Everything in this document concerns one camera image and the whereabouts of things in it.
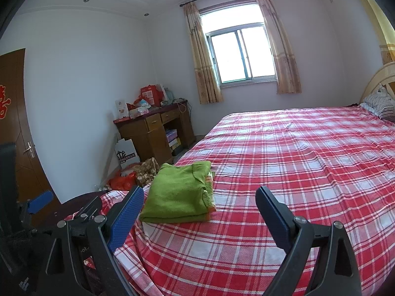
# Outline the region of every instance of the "white wall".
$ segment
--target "white wall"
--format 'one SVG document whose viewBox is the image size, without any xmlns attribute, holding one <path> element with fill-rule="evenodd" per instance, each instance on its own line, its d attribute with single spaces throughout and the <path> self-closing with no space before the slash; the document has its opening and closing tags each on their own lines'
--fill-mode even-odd
<svg viewBox="0 0 395 296">
<path fill-rule="evenodd" d="M 200 0 L 198 8 L 229 0 Z M 150 19 L 149 39 L 159 82 L 191 103 L 195 134 L 206 134 L 234 112 L 343 106 L 347 97 L 342 55 L 321 0 L 274 0 L 284 23 L 302 84 L 302 94 L 277 95 L 273 82 L 224 88 L 225 102 L 200 105 L 182 8 Z"/>
<path fill-rule="evenodd" d="M 359 103 L 368 82 L 383 65 L 379 41 L 360 0 L 322 0 L 335 28 L 350 88 Z"/>
<path fill-rule="evenodd" d="M 84 10 L 17 15 L 0 54 L 20 48 L 29 126 L 52 188 L 61 202 L 94 191 L 116 132 L 115 100 L 133 101 L 154 82 L 144 24 Z"/>
</svg>

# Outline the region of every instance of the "pillow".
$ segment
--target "pillow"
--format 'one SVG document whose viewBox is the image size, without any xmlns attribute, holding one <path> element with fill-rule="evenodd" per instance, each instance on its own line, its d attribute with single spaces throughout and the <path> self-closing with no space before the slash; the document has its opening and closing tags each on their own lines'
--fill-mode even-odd
<svg viewBox="0 0 395 296">
<path fill-rule="evenodd" d="M 395 121 L 395 100 L 383 86 L 368 95 L 363 102 L 376 110 L 380 119 Z"/>
<path fill-rule="evenodd" d="M 374 110 L 370 105 L 368 105 L 366 102 L 362 102 L 360 104 L 360 106 L 362 108 L 364 108 L 365 110 L 368 110 L 369 112 L 371 112 L 372 114 L 379 116 L 378 112 L 376 110 Z"/>
</svg>

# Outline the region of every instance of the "curtain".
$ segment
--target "curtain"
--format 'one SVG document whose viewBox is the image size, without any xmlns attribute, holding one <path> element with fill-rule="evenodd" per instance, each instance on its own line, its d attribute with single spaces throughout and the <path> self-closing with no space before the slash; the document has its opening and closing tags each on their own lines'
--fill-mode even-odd
<svg viewBox="0 0 395 296">
<path fill-rule="evenodd" d="M 395 61 L 395 30 L 375 0 L 360 0 L 375 29 L 383 64 Z"/>
<path fill-rule="evenodd" d="M 202 105 L 224 101 L 215 75 L 206 35 L 203 32 L 200 13 L 193 2 L 184 5 L 184 14 L 192 46 L 195 76 Z"/>
<path fill-rule="evenodd" d="M 277 74 L 277 93 L 302 93 L 295 55 L 292 52 L 284 26 L 273 6 L 273 1 L 257 0 L 257 2 L 265 19 L 267 35 L 273 52 Z"/>
</svg>

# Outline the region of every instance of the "striped pillow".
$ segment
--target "striped pillow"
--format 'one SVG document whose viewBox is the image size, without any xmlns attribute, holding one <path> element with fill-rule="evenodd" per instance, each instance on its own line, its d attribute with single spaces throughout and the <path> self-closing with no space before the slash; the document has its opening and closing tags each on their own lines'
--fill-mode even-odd
<svg viewBox="0 0 395 296">
<path fill-rule="evenodd" d="M 368 95 L 363 102 L 375 109 L 380 119 L 395 121 L 395 100 L 383 86 Z"/>
</svg>

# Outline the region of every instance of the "folded towel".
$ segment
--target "folded towel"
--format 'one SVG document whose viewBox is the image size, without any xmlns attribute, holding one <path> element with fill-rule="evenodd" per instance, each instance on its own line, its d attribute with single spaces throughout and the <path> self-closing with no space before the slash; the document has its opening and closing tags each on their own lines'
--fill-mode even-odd
<svg viewBox="0 0 395 296">
<path fill-rule="evenodd" d="M 140 220 L 154 223 L 210 220 L 210 212 L 215 211 L 210 168 L 210 161 L 182 167 L 163 164 L 152 181 Z"/>
</svg>

